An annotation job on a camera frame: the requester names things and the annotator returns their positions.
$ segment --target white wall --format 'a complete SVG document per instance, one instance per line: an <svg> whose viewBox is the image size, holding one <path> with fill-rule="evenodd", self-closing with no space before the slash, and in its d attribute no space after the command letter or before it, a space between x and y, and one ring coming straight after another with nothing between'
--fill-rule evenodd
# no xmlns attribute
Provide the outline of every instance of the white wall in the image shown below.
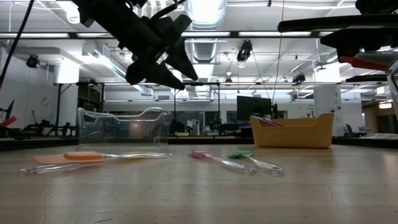
<svg viewBox="0 0 398 224"><path fill-rule="evenodd" d="M3 69L6 58L6 51L0 48L0 70ZM53 73L47 75L44 69L28 68L25 61L13 57L0 92L0 108L7 108L12 100L15 103L11 116L15 116L17 121L10 128L24 128L33 124L32 110L35 111L38 122L53 116L51 121L54 123L57 87L53 86Z"/></svg>

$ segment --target table surface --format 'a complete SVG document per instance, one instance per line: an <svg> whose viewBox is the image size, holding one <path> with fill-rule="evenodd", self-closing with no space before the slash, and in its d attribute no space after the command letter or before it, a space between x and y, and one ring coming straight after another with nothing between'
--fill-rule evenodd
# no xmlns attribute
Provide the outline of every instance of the table surface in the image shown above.
<svg viewBox="0 0 398 224"><path fill-rule="evenodd" d="M33 156L121 146L0 152L0 223L397 223L398 151L368 147L265 149L169 146L171 159L114 161L66 172L17 175ZM250 150L285 169L246 175L188 157ZM247 160L239 161L250 164Z"/></svg>

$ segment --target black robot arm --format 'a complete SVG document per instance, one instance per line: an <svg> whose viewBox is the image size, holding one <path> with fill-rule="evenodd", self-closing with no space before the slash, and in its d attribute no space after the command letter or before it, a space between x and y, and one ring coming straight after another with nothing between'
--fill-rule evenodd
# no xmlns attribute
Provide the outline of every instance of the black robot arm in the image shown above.
<svg viewBox="0 0 398 224"><path fill-rule="evenodd" d="M72 0L80 12L80 22L91 26L96 21L119 41L119 48L133 53L134 63L126 72L125 79L136 84L143 79L179 90L184 84L167 68L166 64L180 71L186 77L197 80L198 76L185 51L182 32L192 23L186 15L175 21L162 17L186 0L176 1L154 15L138 17L133 7L142 7L147 0ZM164 54L168 57L162 62Z"/></svg>

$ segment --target clear plastic handle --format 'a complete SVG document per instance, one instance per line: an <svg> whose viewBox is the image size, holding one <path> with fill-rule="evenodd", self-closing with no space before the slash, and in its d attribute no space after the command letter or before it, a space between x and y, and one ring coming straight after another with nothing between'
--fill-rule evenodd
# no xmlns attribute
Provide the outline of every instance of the clear plastic handle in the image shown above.
<svg viewBox="0 0 398 224"><path fill-rule="evenodd" d="M251 166L245 166L242 164L238 164L237 162L228 161L226 159L221 159L212 155L207 155L210 159L213 159L228 168L232 168L234 170L243 171L245 174L255 174L257 170Z"/></svg>
<svg viewBox="0 0 398 224"><path fill-rule="evenodd" d="M259 166L263 169L269 170L272 175L284 175L285 174L285 170L276 164L273 164L273 163L267 162L267 161L258 161L257 159L252 158L252 157L249 157L249 159L251 161L253 161L257 166Z"/></svg>
<svg viewBox="0 0 398 224"><path fill-rule="evenodd" d="M114 155L114 154L102 154L103 157L113 158L113 159L168 159L172 157L171 153L145 153L145 154L130 154L130 155Z"/></svg>
<svg viewBox="0 0 398 224"><path fill-rule="evenodd" d="M97 166L101 163L92 163L92 164L68 164L68 165L46 165L46 166L37 166L32 168L20 169L18 174L43 174L47 172L58 172L58 171L65 171L65 170L73 170L79 169L82 167L88 166Z"/></svg>

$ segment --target pillar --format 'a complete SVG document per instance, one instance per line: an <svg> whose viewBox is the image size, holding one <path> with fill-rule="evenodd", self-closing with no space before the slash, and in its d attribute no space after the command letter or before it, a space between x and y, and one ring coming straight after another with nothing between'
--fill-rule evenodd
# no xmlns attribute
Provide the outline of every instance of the pillar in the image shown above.
<svg viewBox="0 0 398 224"><path fill-rule="evenodd" d="M79 65L71 60L64 59L61 65L54 67L55 82L65 83L62 86L60 99L59 126L69 122L76 125L76 109L78 98L78 86L68 86L66 83L76 83L79 81Z"/></svg>

